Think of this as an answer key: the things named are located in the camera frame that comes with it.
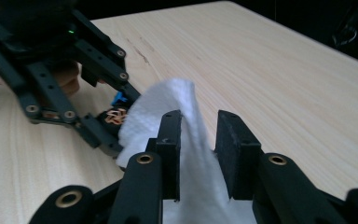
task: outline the human hand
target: human hand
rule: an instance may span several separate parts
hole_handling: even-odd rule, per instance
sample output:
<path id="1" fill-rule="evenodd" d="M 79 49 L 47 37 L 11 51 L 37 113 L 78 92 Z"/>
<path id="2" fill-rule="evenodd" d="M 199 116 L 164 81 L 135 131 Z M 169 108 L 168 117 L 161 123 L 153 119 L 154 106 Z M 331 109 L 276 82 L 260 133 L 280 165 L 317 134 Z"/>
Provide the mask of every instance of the human hand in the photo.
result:
<path id="1" fill-rule="evenodd" d="M 80 88 L 78 82 L 79 73 L 79 65 L 77 62 L 58 63 L 51 70 L 51 74 L 68 97 L 78 92 Z M 2 78 L 0 78 L 0 85 L 6 85 Z"/>

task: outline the wood grain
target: wood grain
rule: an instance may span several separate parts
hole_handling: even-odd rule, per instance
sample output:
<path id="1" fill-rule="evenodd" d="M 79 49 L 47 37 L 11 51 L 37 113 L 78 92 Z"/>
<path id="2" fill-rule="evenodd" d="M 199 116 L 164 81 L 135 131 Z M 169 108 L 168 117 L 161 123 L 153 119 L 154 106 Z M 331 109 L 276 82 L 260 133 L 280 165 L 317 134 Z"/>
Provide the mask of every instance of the wood grain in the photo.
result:
<path id="1" fill-rule="evenodd" d="M 217 111 L 238 114 L 265 152 L 293 159 L 339 198 L 358 188 L 358 61 L 230 2 L 94 21 L 127 52 L 141 93 L 170 77 L 192 80 L 214 145 Z M 81 83 L 83 113 L 115 91 Z M 122 177 L 115 162 L 72 130 L 30 124 L 0 86 L 0 223 L 24 223 L 55 189 L 97 191 Z"/>

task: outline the white tissue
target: white tissue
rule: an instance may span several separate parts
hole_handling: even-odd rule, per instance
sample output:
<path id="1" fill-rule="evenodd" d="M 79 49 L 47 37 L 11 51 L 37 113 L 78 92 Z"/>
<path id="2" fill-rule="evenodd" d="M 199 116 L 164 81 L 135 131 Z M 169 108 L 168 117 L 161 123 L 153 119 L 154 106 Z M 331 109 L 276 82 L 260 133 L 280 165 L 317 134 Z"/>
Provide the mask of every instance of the white tissue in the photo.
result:
<path id="1" fill-rule="evenodd" d="M 218 160 L 208 143 L 194 83 L 190 80 L 173 78 L 162 81 L 133 104 L 119 132 L 119 143 L 124 149 L 117 158 L 117 165 L 126 167 L 132 155 L 145 151 L 148 139 L 158 135 L 161 117 L 177 109 L 183 115 L 181 200 L 178 203 L 164 201 L 163 223 L 256 223 L 252 202 L 228 198 Z"/>

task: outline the black bracket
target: black bracket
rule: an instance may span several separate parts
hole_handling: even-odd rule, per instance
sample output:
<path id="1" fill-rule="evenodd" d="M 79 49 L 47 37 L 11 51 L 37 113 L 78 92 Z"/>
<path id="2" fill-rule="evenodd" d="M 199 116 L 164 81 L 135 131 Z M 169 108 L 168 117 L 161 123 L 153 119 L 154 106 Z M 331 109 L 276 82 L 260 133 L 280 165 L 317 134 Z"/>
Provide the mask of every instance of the black bracket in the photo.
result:
<path id="1" fill-rule="evenodd" d="M 116 157 L 122 149 L 117 137 L 122 120 L 94 118 L 90 113 L 80 117 L 52 76 L 52 68 L 62 62 L 81 63 L 81 77 L 90 85 L 95 87 L 103 80 L 117 90 L 122 98 L 106 113 L 118 119 L 125 117 L 140 93 L 129 82 L 125 50 L 72 9 L 71 2 L 44 2 L 48 7 L 41 8 L 38 3 L 18 7 L 17 3 L 0 1 L 0 11 L 13 14 L 12 18 L 0 14 L 0 77 L 16 94 L 29 121 L 72 128 L 91 147 Z M 11 7 L 25 11 L 21 14 Z M 57 27 L 50 20 L 57 21 Z M 40 24 L 37 31 L 31 30 L 36 24 Z"/>

